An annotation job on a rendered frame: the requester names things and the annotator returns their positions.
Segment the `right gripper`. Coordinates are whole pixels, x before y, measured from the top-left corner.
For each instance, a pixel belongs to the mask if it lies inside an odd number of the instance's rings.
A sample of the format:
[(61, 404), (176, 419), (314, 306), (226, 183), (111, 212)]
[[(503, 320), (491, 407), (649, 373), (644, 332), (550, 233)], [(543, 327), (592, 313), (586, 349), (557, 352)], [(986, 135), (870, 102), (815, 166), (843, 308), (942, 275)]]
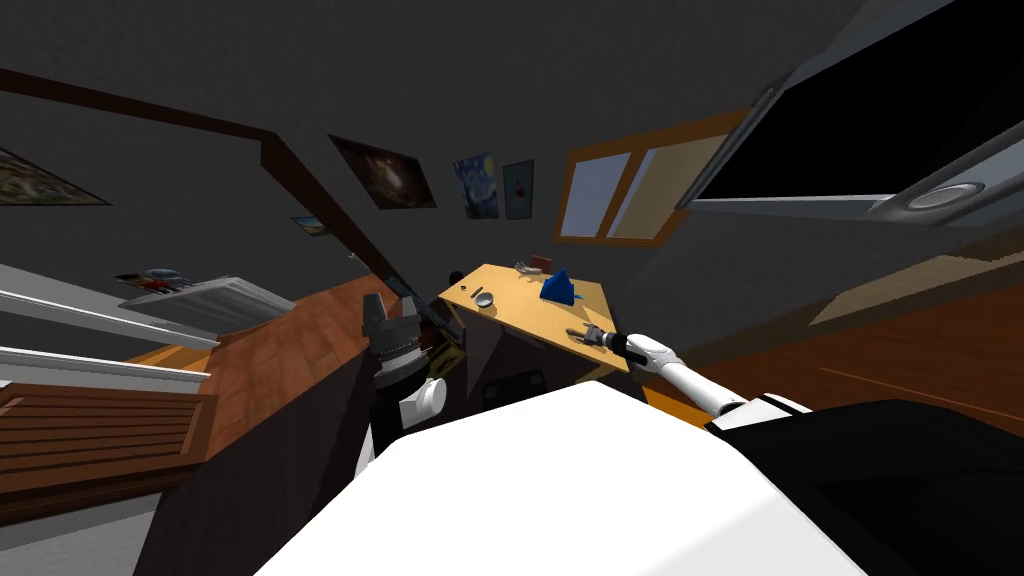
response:
[(578, 339), (580, 342), (589, 346), (600, 346), (604, 348), (611, 348), (616, 336), (615, 333), (606, 332), (595, 324), (590, 323), (586, 323), (585, 326), (580, 329), (568, 328), (565, 332), (571, 337)]

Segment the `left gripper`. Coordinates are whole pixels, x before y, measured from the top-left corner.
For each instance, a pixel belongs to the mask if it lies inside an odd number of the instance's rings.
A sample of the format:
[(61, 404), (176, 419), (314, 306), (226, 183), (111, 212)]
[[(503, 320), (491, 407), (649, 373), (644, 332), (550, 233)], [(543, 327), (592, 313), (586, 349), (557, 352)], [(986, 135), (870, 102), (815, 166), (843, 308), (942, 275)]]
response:
[(398, 343), (419, 340), (421, 317), (413, 296), (401, 298), (401, 317), (386, 318), (386, 307), (379, 293), (362, 296), (362, 334), (372, 341)]

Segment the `blue angular object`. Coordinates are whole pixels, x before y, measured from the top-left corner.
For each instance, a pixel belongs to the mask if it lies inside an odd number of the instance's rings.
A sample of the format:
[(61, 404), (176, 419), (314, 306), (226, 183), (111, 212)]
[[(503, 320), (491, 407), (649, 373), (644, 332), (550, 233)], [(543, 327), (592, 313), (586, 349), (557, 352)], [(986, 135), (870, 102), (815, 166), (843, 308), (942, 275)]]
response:
[(577, 301), (574, 285), (564, 269), (543, 281), (539, 296), (543, 300), (565, 306), (572, 306)]

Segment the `light wooden table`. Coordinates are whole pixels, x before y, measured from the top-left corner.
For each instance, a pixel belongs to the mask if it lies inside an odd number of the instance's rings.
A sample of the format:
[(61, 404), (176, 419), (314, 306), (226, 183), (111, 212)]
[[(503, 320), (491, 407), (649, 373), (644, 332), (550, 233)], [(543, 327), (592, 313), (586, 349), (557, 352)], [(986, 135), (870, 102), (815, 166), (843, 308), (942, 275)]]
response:
[[(595, 368), (585, 379), (597, 379), (615, 371), (628, 372), (624, 359), (607, 349), (585, 345), (565, 332), (568, 328), (580, 329), (586, 323), (605, 331), (616, 330), (602, 286), (573, 279), (571, 282), (581, 297), (572, 306), (565, 306), (539, 296), (544, 278), (521, 275), (513, 268), (482, 264), (442, 291), (439, 298), (458, 322), (462, 321), (459, 316), (462, 312), (469, 312), (593, 362)], [(494, 303), (487, 308), (478, 308), (474, 298), (470, 298), (481, 286), (482, 292), (494, 294)]]

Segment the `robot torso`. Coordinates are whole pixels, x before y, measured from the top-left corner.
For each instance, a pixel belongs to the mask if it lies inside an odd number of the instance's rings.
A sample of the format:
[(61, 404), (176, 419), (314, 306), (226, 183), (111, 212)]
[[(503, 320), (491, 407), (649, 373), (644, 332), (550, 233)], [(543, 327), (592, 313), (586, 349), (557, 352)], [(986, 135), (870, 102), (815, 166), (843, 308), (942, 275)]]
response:
[(597, 382), (409, 435), (255, 576), (866, 576), (724, 441)]

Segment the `wooden framed window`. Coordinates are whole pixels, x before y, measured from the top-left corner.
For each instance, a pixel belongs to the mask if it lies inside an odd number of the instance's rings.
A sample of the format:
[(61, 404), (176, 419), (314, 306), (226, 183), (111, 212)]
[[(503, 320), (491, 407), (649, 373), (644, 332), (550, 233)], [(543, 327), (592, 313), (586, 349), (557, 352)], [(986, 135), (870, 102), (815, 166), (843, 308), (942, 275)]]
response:
[(572, 149), (554, 239), (658, 246), (686, 216), (684, 198), (751, 108)]

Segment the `white shelf unit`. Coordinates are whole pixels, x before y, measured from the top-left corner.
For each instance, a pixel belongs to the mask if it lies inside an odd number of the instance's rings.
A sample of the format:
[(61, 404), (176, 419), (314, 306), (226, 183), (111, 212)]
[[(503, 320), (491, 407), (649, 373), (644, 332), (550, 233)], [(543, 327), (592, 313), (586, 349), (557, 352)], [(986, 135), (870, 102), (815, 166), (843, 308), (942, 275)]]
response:
[[(0, 264), (0, 312), (96, 332), (211, 351), (218, 338), (276, 320), (294, 303), (238, 277), (131, 301)], [(207, 373), (0, 345), (0, 388), (11, 382), (195, 394)]]

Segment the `brown wooden dresser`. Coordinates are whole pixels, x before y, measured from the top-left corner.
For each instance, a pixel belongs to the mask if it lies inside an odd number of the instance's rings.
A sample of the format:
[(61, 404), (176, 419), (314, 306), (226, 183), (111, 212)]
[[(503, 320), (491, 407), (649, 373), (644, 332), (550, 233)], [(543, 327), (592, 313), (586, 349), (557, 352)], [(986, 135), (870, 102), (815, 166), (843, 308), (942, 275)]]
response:
[(180, 486), (205, 460), (212, 395), (11, 383), (0, 390), (0, 527)]

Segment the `large black screen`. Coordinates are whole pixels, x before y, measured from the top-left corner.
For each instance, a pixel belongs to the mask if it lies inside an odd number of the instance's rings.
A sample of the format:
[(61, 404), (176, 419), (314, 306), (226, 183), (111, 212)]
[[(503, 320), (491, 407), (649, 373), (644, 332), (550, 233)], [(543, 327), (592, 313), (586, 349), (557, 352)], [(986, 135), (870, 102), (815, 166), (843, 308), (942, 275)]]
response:
[(1024, 0), (903, 0), (771, 84), (681, 207), (920, 227), (1024, 209)]

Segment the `dark galaxy wall picture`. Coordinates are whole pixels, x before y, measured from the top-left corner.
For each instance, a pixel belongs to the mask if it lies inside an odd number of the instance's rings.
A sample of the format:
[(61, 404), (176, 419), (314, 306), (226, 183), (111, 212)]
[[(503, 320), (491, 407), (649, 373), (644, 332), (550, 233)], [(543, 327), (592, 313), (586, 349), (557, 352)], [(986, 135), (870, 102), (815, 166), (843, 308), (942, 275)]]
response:
[(335, 135), (329, 138), (378, 209), (436, 207), (417, 159)]

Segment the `blue starry wall painting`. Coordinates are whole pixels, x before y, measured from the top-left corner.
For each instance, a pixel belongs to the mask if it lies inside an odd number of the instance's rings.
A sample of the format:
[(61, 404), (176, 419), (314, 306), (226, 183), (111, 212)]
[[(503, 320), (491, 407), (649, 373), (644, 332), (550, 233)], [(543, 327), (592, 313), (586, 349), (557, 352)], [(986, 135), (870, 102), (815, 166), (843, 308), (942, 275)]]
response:
[(490, 152), (453, 163), (466, 215), (471, 220), (498, 219), (496, 170)]

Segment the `teal wall picture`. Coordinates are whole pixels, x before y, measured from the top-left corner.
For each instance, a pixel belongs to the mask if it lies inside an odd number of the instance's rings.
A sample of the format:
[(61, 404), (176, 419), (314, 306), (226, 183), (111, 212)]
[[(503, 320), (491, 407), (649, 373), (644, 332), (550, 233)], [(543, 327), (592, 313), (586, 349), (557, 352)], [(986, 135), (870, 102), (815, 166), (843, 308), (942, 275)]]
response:
[(534, 161), (526, 160), (502, 168), (505, 217), (527, 220), (532, 216)]

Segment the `dark landscape wall picture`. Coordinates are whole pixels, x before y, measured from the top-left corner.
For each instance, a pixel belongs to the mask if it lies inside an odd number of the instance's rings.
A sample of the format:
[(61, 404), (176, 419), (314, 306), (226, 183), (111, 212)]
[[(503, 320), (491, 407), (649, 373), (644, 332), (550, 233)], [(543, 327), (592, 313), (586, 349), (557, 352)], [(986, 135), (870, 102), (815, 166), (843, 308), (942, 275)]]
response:
[(108, 206), (109, 203), (0, 147), (0, 206)]

